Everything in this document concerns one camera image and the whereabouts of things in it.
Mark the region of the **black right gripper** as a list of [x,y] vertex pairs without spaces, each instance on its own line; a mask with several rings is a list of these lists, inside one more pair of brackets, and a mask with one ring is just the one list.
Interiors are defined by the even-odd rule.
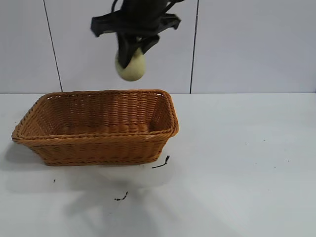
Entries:
[[145,54],[155,46],[162,31],[177,29],[181,19],[168,11],[179,0],[124,0],[119,10],[113,1],[111,12],[91,19],[90,29],[96,37],[106,33],[118,33],[118,63],[125,69],[139,48]]

